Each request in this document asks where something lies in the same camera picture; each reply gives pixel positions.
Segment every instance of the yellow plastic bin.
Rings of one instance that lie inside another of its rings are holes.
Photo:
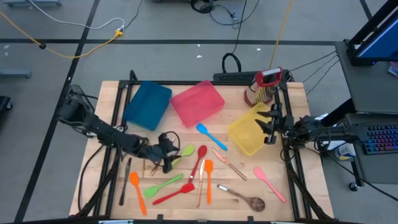
[[[264,145],[264,138],[268,136],[268,134],[262,133],[262,129],[257,124],[256,119],[267,123],[271,121],[271,118],[265,118],[257,114],[258,111],[268,112],[269,107],[264,103],[258,103],[228,126],[229,138],[248,156],[256,153]]]

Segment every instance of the orange spoon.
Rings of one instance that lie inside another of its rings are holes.
[[[141,207],[142,214],[147,215],[147,209],[145,207],[144,201],[142,199],[142,196],[141,196],[141,193],[140,193],[139,187],[138,187],[139,177],[138,177],[137,172],[130,173],[130,181],[131,181],[131,184],[136,187],[137,196],[138,196],[138,200],[139,200],[139,206]]]
[[[211,179],[210,174],[213,171],[213,161],[205,160],[205,171],[207,173],[207,204],[211,204]]]

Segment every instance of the knife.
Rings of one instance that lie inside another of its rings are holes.
[[[200,205],[201,186],[203,184],[203,172],[205,171],[205,161],[206,161],[206,159],[204,159],[201,162],[201,166],[200,166],[200,170],[199,170],[199,190],[198,190],[198,195],[197,195],[196,207],[199,207],[199,205]]]
[[[122,189],[122,194],[120,195],[119,205],[124,204],[124,195],[126,194],[126,184],[127,184],[127,180],[129,179],[130,165],[131,165],[131,158],[127,161],[126,171],[124,173],[123,189]]]
[[[216,151],[216,149],[211,148],[211,150],[214,152],[214,154],[216,155],[216,157],[221,161],[224,162],[225,164],[229,165],[230,168],[232,168],[232,170],[235,171],[235,173],[237,173],[243,180],[248,180],[248,178],[241,173],[241,171],[239,171],[235,166],[233,166],[225,157],[223,157],[219,152]]]

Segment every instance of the gray floor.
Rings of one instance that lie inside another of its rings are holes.
[[[58,19],[82,22],[88,18],[94,0],[64,0],[62,7],[45,7]],[[240,15],[243,0],[220,0]],[[385,0],[366,0],[375,13]],[[139,1],[101,0],[93,24],[113,17],[129,20]],[[250,12],[255,1],[248,2]],[[276,40],[289,0],[261,0],[256,12],[243,24],[241,39]],[[83,29],[57,24],[39,11],[29,8],[0,10],[30,35],[43,39],[79,39]],[[229,22],[221,9],[214,12],[219,20]],[[359,0],[296,0],[286,23],[282,40],[330,40],[350,38],[367,21]],[[91,30],[89,39],[108,39],[118,22],[101,30]],[[123,39],[235,39],[237,31],[215,24],[208,15],[194,12],[186,0],[163,0],[155,4],[144,0],[138,18],[125,31]],[[0,19],[0,39],[24,38],[4,19]],[[85,44],[83,52],[95,45]],[[49,44],[52,49],[73,55],[77,44]],[[140,80],[204,80],[221,72],[221,58],[233,49],[227,44],[144,44],[109,45],[89,57],[80,59],[72,83],[79,84],[87,94],[97,95],[103,80],[127,79],[134,69]],[[268,68],[273,45],[239,45],[236,55],[243,70]],[[281,45],[274,66],[295,68],[333,51],[332,46]],[[294,71],[299,82],[307,78],[323,62]],[[323,67],[305,83],[309,91],[326,72]],[[28,68],[31,79],[0,80],[0,95],[12,97],[14,109],[0,129],[0,223],[12,222],[39,154],[71,60],[56,57],[34,44],[0,44],[0,66]],[[227,70],[235,64],[227,61]],[[308,96],[312,115],[330,112],[349,98],[339,64]],[[25,220],[66,217],[69,212],[80,169],[86,139],[59,124],[56,127],[47,158],[38,179]],[[362,223],[396,223],[396,202],[370,187],[349,191],[352,176],[332,161],[324,160],[326,181],[335,217]],[[398,195],[395,185],[377,185]]]

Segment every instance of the wooden table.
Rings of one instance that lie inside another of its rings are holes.
[[[107,123],[111,122],[113,115],[117,87],[118,82],[103,82],[101,91],[99,93],[99,100],[96,105],[96,114],[100,119]],[[176,95],[186,90],[190,86],[168,85],[166,87],[171,88],[173,95]],[[175,131],[180,136],[181,147],[184,148],[188,144],[193,144],[195,146],[195,152],[192,156],[186,157],[179,161],[176,165],[176,168],[168,174],[163,174],[159,169],[153,177],[149,175],[150,171],[154,167],[150,161],[146,161],[145,163],[143,177],[143,160],[136,157],[132,158],[131,172],[136,171],[140,175],[139,186],[141,193],[143,193],[144,189],[153,185],[159,185],[167,181],[169,178],[176,176],[177,174],[185,174],[185,177],[182,180],[179,180],[178,182],[161,189],[154,197],[144,198],[147,208],[147,216],[144,216],[141,213],[136,190],[129,182],[127,183],[126,187],[125,203],[123,206],[119,206],[118,204],[123,186],[124,168],[127,162],[127,158],[125,158],[119,166],[111,218],[156,219],[158,214],[163,214],[164,219],[168,220],[247,220],[248,216],[253,216],[254,220],[257,221],[294,220],[289,186],[287,182],[286,167],[285,163],[279,157],[279,152],[282,149],[280,136],[277,135],[277,142],[275,145],[266,145],[251,157],[244,155],[234,144],[234,142],[228,139],[226,132],[228,125],[238,119],[250,108],[243,100],[243,91],[246,89],[246,86],[219,85],[215,87],[219,91],[220,95],[224,98],[225,105],[220,112],[204,120],[203,124],[208,128],[210,133],[214,134],[216,138],[218,138],[228,147],[228,151],[225,152],[221,150],[212,140],[210,140],[210,138],[198,133],[195,127],[189,129],[185,128],[173,109],[173,106],[171,105],[167,108],[158,128],[154,132],[128,123],[128,133],[134,133],[140,136],[148,137],[150,144],[157,144],[157,137],[160,133],[171,130]],[[309,114],[303,83],[288,83],[288,88],[295,119],[297,120],[299,117]],[[135,94],[137,89],[138,85],[134,85],[132,94]],[[121,105],[124,103],[126,91],[124,91],[123,94]],[[120,123],[122,110],[123,107],[121,107],[121,111],[119,112],[118,124]],[[175,196],[161,204],[153,205],[152,202],[154,200],[177,191],[183,184],[187,183],[189,175],[197,159],[196,150],[203,144],[209,149],[205,158],[211,159],[214,162],[214,170],[211,174],[211,205],[208,205],[206,202],[207,184],[205,175],[201,205],[200,208],[195,207],[195,199],[198,188],[198,172],[196,173],[193,181],[196,188],[194,191],[185,195],[181,194]],[[83,168],[83,165],[87,159],[97,150],[99,146],[100,145],[95,138],[88,140],[81,168]],[[218,149],[222,155],[226,156],[232,164],[234,164],[241,172],[243,172],[248,177],[248,181],[243,181],[235,172],[233,172],[232,169],[221,163],[221,161],[219,161],[212,153],[212,147]],[[326,187],[325,176],[323,174],[323,168],[319,156],[308,150],[301,150],[301,156],[308,191],[312,194],[321,208],[332,217],[333,211],[331,209],[328,189]],[[82,205],[87,202],[98,186],[103,157],[104,150],[102,150],[91,161],[85,172],[82,190]],[[263,181],[256,178],[256,176],[253,174],[253,168],[255,166],[259,166],[267,174],[268,179],[273,183],[275,188],[278,189],[288,200],[287,204],[283,204]],[[226,187],[229,187],[247,197],[263,198],[266,202],[266,209],[263,212],[252,211],[244,200],[217,189],[217,184],[225,185]],[[75,214],[78,211],[77,192],[78,185],[76,185],[75,196],[73,198],[70,214]],[[302,196],[298,190],[296,190],[296,192],[298,193],[297,198],[300,207],[300,216],[304,217],[305,215],[303,212]],[[103,194],[103,202],[100,214],[104,214],[107,198],[108,191],[106,190]]]

